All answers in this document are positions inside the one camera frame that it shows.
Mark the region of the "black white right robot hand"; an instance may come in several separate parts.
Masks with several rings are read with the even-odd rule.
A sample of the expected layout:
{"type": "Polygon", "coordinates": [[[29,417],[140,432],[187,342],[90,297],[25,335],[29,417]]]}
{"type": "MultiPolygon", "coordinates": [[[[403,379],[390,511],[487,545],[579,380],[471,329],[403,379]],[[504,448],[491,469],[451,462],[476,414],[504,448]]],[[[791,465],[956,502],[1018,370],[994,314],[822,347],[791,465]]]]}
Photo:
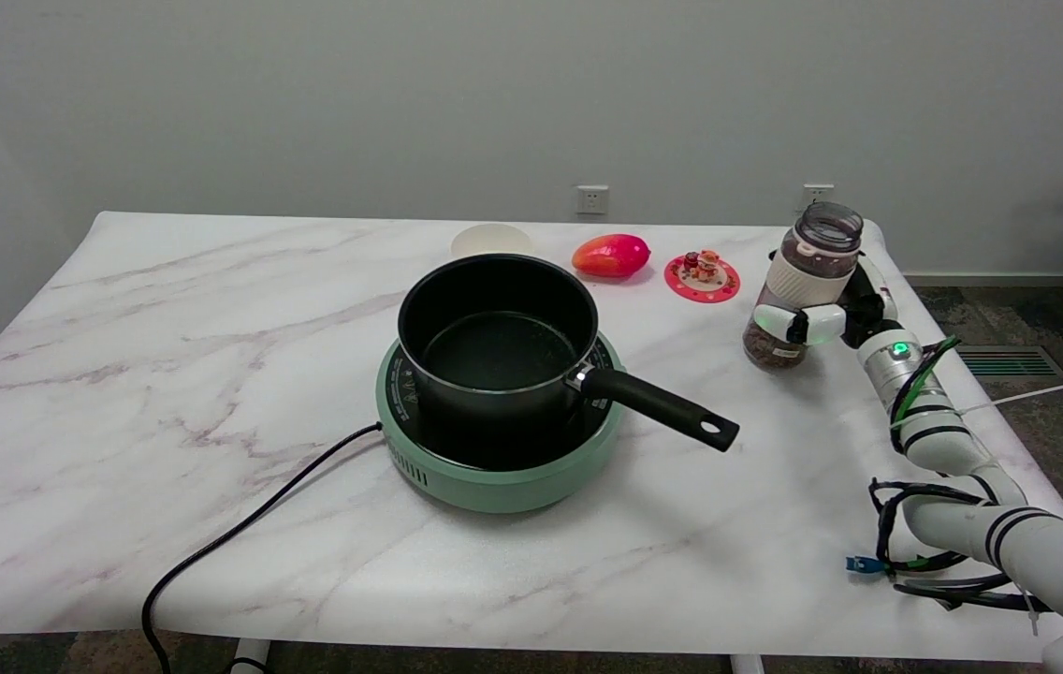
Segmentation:
{"type": "Polygon", "coordinates": [[[834,340],[856,348],[896,322],[896,302],[866,255],[856,258],[848,276],[820,279],[789,264],[776,252],[749,328],[787,346],[820,346],[834,340]]]}

